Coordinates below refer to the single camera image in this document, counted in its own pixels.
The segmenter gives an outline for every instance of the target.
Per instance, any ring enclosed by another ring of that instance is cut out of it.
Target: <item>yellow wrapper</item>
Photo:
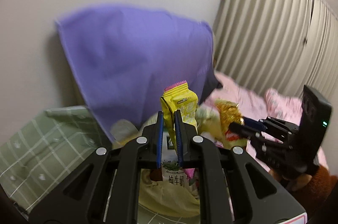
[[[195,112],[197,110],[198,97],[188,88],[187,83],[183,83],[164,92],[161,97],[161,105],[164,122],[168,128],[170,139],[177,151],[174,131],[174,112],[180,110],[183,122],[195,126],[197,131]]]
[[[234,146],[245,147],[247,145],[247,139],[241,138],[238,134],[229,130],[229,125],[232,122],[241,125],[244,124],[242,114],[238,109],[238,104],[225,100],[216,100],[215,105],[219,110],[221,120],[223,147],[227,149],[231,149]]]

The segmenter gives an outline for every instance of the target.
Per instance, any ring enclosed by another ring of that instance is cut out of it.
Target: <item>green checkered bedspread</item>
[[[0,147],[0,183],[31,211],[96,148],[111,144],[84,106],[46,110]]]

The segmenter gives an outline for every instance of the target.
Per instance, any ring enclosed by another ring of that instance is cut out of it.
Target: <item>silver screw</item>
[[[99,147],[97,150],[96,150],[96,154],[97,155],[105,155],[107,153],[107,149],[105,147]]]
[[[242,154],[243,149],[241,147],[234,147],[233,152],[236,153],[236,154]]]
[[[145,144],[147,141],[148,141],[148,139],[144,136],[141,136],[141,137],[136,139],[136,142],[138,142],[139,144]]]
[[[195,143],[202,143],[203,142],[203,137],[202,136],[199,136],[199,135],[196,135],[192,138],[192,140],[195,142]]]

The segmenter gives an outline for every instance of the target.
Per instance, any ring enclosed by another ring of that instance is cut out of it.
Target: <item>purple bag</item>
[[[186,80],[201,97],[212,30],[165,11],[100,5],[57,22],[83,98],[111,141],[120,119],[136,127],[161,110],[164,88]]]

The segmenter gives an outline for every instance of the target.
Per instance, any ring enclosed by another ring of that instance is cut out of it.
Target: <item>pink blanket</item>
[[[233,79],[220,72],[215,72],[215,76],[222,83],[223,88],[215,89],[211,93],[204,103],[207,106],[215,108],[215,100],[223,99],[238,103],[239,110],[245,117],[259,120],[271,116],[299,125],[302,115],[301,100],[299,98],[285,97],[279,94],[275,89],[268,89],[264,95],[265,99],[263,99],[255,92],[240,87]],[[264,136],[265,138],[275,140],[275,138],[267,134],[264,134]],[[249,141],[246,151],[253,158],[256,158],[256,151],[250,145]],[[322,148],[318,150],[318,160],[321,165],[328,169]],[[256,161],[258,161],[266,171],[270,170],[263,162],[258,159],[256,159]]]

